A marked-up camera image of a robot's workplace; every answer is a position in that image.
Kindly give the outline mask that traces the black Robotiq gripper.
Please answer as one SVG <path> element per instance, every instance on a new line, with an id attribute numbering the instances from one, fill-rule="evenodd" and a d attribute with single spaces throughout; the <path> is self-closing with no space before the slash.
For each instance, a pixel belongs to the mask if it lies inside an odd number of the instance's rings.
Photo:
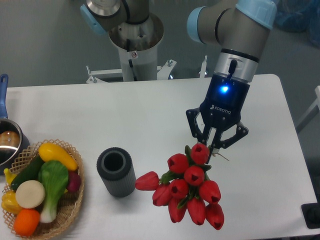
<path id="1" fill-rule="evenodd" d="M 247 83 L 214 74 L 200 107 L 186 111 L 191 134 L 199 143 L 207 146 L 212 128 L 216 129 L 211 142 L 212 155 L 217 155 L 221 148 L 227 149 L 249 133 L 249 129 L 240 121 L 249 88 L 250 85 Z M 200 114 L 204 123 L 203 131 L 197 122 Z M 221 140 L 223 132 L 235 124 L 235 134 Z"/>

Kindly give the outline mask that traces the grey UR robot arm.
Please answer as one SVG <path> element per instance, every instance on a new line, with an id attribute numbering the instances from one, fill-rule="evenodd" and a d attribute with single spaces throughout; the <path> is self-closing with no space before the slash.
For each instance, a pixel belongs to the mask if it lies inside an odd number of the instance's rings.
<path id="1" fill-rule="evenodd" d="M 117 47 L 125 82 L 157 79 L 157 47 L 164 36 L 161 20 L 146 0 L 87 0 L 80 13 L 99 35 Z M 204 101 L 186 112 L 191 134 L 209 144 L 211 155 L 248 134 L 241 110 L 277 13 L 271 0 L 224 0 L 194 9 L 187 33 L 198 43 L 221 46 Z"/>

